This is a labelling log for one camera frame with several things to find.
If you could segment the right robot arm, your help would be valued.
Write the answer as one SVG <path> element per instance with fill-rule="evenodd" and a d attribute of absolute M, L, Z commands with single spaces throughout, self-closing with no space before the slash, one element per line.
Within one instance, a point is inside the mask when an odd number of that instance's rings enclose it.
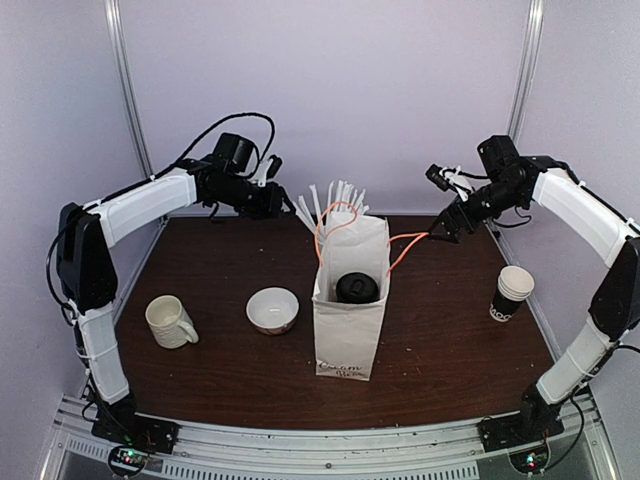
<path fill-rule="evenodd" d="M 425 175 L 456 198 L 429 228 L 433 240 L 457 243 L 486 220 L 532 203 L 549 210 L 583 238 L 608 272 L 588 308 L 586 324 L 560 359 L 522 396 L 512 430 L 530 442 L 549 428 L 556 411 L 596 374 L 623 337 L 639 323 L 639 227 L 589 190 L 568 164 L 549 156 L 523 156 L 507 135 L 477 148 L 486 185 L 473 189 L 471 174 L 431 165 Z"/>

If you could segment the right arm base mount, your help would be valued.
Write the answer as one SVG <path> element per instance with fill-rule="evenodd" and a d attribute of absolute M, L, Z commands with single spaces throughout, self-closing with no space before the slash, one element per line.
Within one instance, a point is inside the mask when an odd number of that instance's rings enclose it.
<path fill-rule="evenodd" d="M 505 450 L 516 472 L 541 474 L 551 464 L 549 439 L 564 432 L 559 410 L 559 406 L 549 406 L 541 399 L 526 398 L 516 413 L 485 416 L 477 424 L 484 451 Z"/>

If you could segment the white paper takeout bag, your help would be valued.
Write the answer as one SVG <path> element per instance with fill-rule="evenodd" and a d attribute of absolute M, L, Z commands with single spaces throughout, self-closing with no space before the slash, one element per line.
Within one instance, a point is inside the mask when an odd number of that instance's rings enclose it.
<path fill-rule="evenodd" d="M 371 377 L 391 276 L 409 251 L 428 233 L 392 236 L 387 220 L 358 214 L 356 208 L 321 215 L 314 233 L 318 259 L 312 293 L 315 374 L 345 380 Z M 369 304 L 340 303 L 336 284 L 345 274 L 362 272 L 379 287 L 379 299 Z"/>

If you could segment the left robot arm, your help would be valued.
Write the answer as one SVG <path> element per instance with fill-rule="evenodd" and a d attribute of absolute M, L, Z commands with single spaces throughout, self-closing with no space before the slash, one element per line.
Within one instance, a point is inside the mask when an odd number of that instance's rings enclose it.
<path fill-rule="evenodd" d="M 280 157 L 259 158 L 254 171 L 246 171 L 257 151 L 251 140 L 223 133 L 199 160 L 181 157 L 155 176 L 85 206 L 69 203 L 60 212 L 54 246 L 63 307 L 89 370 L 98 420 L 123 444 L 137 442 L 144 424 L 135 415 L 115 335 L 118 278 L 110 250 L 141 227 L 194 204 L 212 210 L 227 205 L 250 219 L 294 215 L 293 202 L 274 180 Z"/>

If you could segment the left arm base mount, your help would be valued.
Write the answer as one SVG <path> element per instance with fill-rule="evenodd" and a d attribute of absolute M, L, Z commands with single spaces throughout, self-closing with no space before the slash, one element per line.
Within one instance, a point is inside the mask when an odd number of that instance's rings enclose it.
<path fill-rule="evenodd" d="M 98 416 L 91 430 L 93 436 L 114 443 L 107 454 L 107 465 L 123 478 L 141 473 L 156 454 L 171 454 L 178 432 L 175 422 L 138 415 L 129 431 L 106 415 Z"/>

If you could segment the stack of paper cups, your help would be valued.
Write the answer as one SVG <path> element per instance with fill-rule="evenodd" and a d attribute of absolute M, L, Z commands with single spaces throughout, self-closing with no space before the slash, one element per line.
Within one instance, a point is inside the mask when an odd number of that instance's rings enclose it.
<path fill-rule="evenodd" d="M 509 321 L 534 288 L 535 280 L 527 270 L 514 265 L 504 267 L 497 279 L 490 316 L 498 322 Z"/>

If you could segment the black plastic cup lid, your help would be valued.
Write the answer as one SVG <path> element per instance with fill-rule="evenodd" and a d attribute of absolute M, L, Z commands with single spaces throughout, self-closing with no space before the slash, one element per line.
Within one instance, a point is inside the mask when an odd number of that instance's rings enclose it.
<path fill-rule="evenodd" d="M 343 275 L 336 284 L 336 298 L 340 303 L 369 304 L 379 299 L 376 281 L 362 272 Z"/>

